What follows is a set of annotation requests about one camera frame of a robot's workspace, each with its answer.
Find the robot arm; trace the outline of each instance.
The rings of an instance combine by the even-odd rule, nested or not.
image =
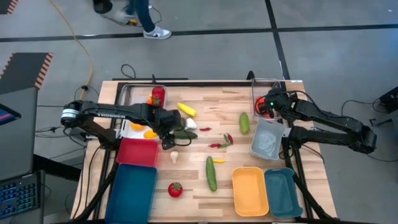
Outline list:
[[[316,121],[345,133],[307,130],[294,126],[288,136],[291,146],[300,148],[302,144],[311,141],[348,146],[354,151],[365,154],[375,150],[377,136],[368,126],[354,118],[323,111],[314,102],[300,100],[297,98],[297,92],[273,88],[264,96],[264,102],[259,103],[260,113],[269,113],[273,117],[272,110],[276,110],[287,121],[294,122],[296,119]]]
[[[95,123],[94,117],[128,119],[133,123],[149,126],[159,135],[165,150],[175,146],[174,136],[170,132],[181,126],[181,115],[178,110],[167,111],[146,103],[118,106],[81,100],[73,101],[63,107],[61,124],[65,128],[79,127],[95,135],[103,149],[118,149],[120,140],[116,138],[116,132]]]

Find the concrete floor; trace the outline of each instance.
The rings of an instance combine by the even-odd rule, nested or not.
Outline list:
[[[90,0],[54,0],[77,35],[141,32],[119,26],[92,10]],[[161,26],[172,31],[270,28],[263,0],[151,0],[162,13]],[[394,0],[271,0],[278,27],[318,27],[398,24]],[[116,2],[120,9],[125,2]],[[158,15],[152,12],[156,21]],[[0,15],[0,40],[6,37],[70,35],[48,0],[20,0],[10,16]],[[280,32],[290,77],[303,80],[307,92],[324,109],[340,112],[345,100],[373,101],[398,85],[398,29]],[[131,64],[137,77],[243,79],[282,78],[279,56],[270,32],[182,35],[169,40],[143,38],[84,40],[94,66],[91,85],[122,78],[120,66]],[[84,51],[72,40],[0,42],[0,65],[14,52],[53,52],[54,58],[39,92],[40,105],[63,105],[88,77]],[[86,100],[97,100],[89,91]],[[60,108],[38,108],[37,129],[58,126]],[[369,124],[378,116],[370,106],[348,104],[345,113]],[[398,158],[398,133],[390,124],[378,134],[374,157]],[[35,153],[45,157],[79,148],[67,138],[41,139]],[[338,217],[342,220],[396,223],[398,165],[374,161],[345,147],[321,145]],[[56,158],[67,164],[81,161],[82,151]],[[46,201],[47,223],[67,219],[76,183],[47,177],[53,193]]]

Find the green cucumber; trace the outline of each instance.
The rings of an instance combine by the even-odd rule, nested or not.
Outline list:
[[[216,180],[216,170],[214,169],[213,158],[211,156],[207,157],[206,160],[206,177],[207,184],[211,191],[217,190],[217,180]]]
[[[241,115],[239,116],[239,127],[241,128],[242,134],[249,133],[250,129],[249,116],[245,112],[241,113]]]
[[[184,131],[184,130],[174,131],[174,136],[176,139],[189,139],[189,137],[191,137],[191,139],[195,139],[198,137],[197,134],[191,131]]]

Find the sneaker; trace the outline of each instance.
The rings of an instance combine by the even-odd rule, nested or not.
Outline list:
[[[155,29],[149,33],[144,31],[144,37],[149,39],[164,40],[172,35],[171,31],[162,29],[159,26],[155,26]]]
[[[136,15],[129,15],[125,10],[118,10],[114,13],[113,19],[121,24],[128,24],[130,20],[138,20]]]

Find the yellow bin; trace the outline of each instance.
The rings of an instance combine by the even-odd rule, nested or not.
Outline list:
[[[268,213],[266,181],[258,167],[238,167],[232,171],[235,211],[243,217]]]

